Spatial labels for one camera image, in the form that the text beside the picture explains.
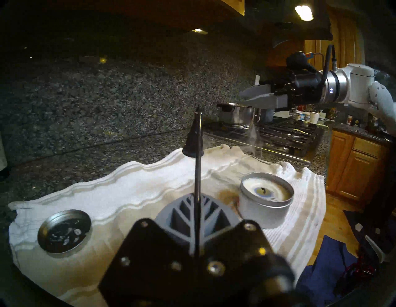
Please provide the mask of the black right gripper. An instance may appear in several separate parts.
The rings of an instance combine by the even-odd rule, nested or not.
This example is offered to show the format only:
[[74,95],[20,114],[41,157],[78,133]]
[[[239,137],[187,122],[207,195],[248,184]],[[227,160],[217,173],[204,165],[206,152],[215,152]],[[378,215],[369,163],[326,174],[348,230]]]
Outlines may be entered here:
[[321,72],[286,72],[270,84],[254,85],[241,92],[240,104],[259,109],[289,109],[318,104],[322,99]]

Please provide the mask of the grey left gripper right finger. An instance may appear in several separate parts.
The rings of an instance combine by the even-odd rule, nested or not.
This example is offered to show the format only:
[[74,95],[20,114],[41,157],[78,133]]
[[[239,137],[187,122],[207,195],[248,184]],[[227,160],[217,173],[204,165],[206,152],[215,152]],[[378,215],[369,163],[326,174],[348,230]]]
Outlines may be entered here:
[[258,223],[238,220],[209,195],[201,195],[200,207],[200,298],[273,296],[274,252]]

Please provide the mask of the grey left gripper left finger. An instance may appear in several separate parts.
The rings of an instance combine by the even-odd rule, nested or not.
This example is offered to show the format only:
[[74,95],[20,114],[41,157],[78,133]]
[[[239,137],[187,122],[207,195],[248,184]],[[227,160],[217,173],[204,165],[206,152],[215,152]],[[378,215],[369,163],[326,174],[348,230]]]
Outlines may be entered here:
[[194,298],[193,200],[185,195],[133,225],[98,286],[105,299]]

